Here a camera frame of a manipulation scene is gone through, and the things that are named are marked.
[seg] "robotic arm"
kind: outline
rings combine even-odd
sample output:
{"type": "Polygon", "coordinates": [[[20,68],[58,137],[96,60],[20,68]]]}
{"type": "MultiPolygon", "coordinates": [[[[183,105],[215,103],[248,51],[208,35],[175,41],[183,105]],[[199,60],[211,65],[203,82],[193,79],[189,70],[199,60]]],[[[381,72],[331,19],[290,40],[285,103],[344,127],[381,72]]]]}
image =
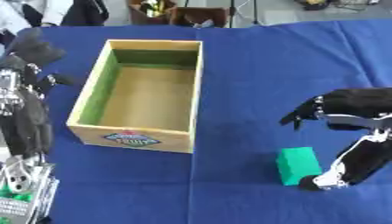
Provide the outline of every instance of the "robotic arm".
{"type": "Polygon", "coordinates": [[[47,221],[59,181],[45,157],[53,141],[44,98],[56,84],[70,84],[59,74],[38,80],[40,69],[64,52],[39,41],[31,29],[0,58],[0,128],[10,150],[0,171],[0,223],[47,221]]]}
{"type": "Polygon", "coordinates": [[[285,116],[280,123],[326,120],[331,130],[368,130],[346,147],[329,171],[301,179],[306,190],[329,190],[359,184],[392,158],[392,88],[340,89],[316,96],[285,116]]]}

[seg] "blue tablecloth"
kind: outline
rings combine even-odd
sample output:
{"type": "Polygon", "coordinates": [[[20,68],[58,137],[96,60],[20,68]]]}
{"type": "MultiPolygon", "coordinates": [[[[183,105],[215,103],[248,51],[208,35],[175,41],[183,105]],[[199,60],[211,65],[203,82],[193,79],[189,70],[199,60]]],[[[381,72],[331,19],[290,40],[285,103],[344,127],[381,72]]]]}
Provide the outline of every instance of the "blue tablecloth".
{"type": "Polygon", "coordinates": [[[392,85],[392,20],[285,24],[248,29],[170,26],[60,27],[45,39],[67,56],[45,71],[80,82],[106,39],[204,41],[205,69],[193,156],[87,146],[65,121],[81,87],[48,98],[55,128],[51,160],[61,180],[56,224],[338,224],[392,221],[392,169],[356,187],[301,192],[283,186],[282,148],[314,147],[327,169],[360,132],[278,120],[299,103],[336,88],[392,85]]]}

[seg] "green foam cube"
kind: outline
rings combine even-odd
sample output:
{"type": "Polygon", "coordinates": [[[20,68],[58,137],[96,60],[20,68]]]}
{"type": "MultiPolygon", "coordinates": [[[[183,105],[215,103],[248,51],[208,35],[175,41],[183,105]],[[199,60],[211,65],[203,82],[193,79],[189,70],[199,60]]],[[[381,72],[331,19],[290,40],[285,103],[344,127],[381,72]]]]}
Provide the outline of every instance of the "green foam cube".
{"type": "Polygon", "coordinates": [[[285,186],[296,186],[304,176],[322,173],[312,147],[282,149],[276,162],[285,186]]]}

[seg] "box label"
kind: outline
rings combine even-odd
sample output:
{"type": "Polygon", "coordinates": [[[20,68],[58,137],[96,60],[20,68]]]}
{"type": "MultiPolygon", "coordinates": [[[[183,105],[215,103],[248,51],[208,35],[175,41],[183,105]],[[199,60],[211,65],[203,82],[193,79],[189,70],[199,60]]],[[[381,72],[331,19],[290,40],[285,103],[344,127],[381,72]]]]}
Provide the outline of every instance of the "box label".
{"type": "Polygon", "coordinates": [[[133,131],[124,131],[122,133],[115,133],[108,136],[104,136],[104,138],[117,142],[119,144],[125,144],[130,147],[144,147],[150,144],[159,144],[158,140],[155,140],[149,136],[138,135],[133,131]]]}

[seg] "wooden box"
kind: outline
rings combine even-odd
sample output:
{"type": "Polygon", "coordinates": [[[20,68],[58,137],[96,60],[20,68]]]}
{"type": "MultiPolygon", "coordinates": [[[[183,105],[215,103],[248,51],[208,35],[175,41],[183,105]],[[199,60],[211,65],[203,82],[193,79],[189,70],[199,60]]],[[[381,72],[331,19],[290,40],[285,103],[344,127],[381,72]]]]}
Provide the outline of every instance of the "wooden box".
{"type": "Polygon", "coordinates": [[[84,144],[193,152],[199,41],[110,39],[67,126],[84,144]]]}

